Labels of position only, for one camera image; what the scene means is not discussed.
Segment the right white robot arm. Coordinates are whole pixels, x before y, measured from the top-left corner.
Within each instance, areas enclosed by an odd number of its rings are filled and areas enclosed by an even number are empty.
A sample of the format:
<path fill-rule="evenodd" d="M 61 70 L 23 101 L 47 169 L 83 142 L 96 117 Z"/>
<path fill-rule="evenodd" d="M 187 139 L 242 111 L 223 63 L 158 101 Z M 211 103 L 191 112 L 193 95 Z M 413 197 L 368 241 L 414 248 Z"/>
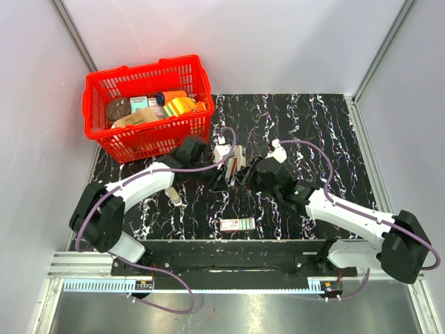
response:
<path fill-rule="evenodd" d="M 298 180 L 273 157 L 256 158 L 236 173 L 237 181 L 254 192 L 272 196 L 283 208 L 324 221 L 359 236 L 356 241 L 330 241 L 316 258 L 320 273 L 339 269 L 382 269 L 393 279 L 413 284 L 431 245 L 417 217 L 402 210 L 379 212 L 324 192 L 318 185 Z"/>

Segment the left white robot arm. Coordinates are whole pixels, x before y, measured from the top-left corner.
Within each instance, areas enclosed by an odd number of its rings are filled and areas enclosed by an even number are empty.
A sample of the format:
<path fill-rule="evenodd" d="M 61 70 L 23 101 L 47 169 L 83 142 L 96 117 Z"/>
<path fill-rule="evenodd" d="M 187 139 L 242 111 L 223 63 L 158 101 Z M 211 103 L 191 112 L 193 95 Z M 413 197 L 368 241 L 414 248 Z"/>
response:
<path fill-rule="evenodd" d="M 228 145 L 219 137 L 210 156 L 206 141 L 187 136 L 180 147 L 135 175 L 105 185 L 90 183 L 70 219 L 70 228 L 76 233 L 75 250 L 110 253 L 125 259 L 134 274 L 147 273 L 151 259 L 145 254 L 145 247 L 123 231 L 124 215 L 144 199 L 169 189 L 183 176 L 213 177 L 232 155 L 235 145 Z"/>

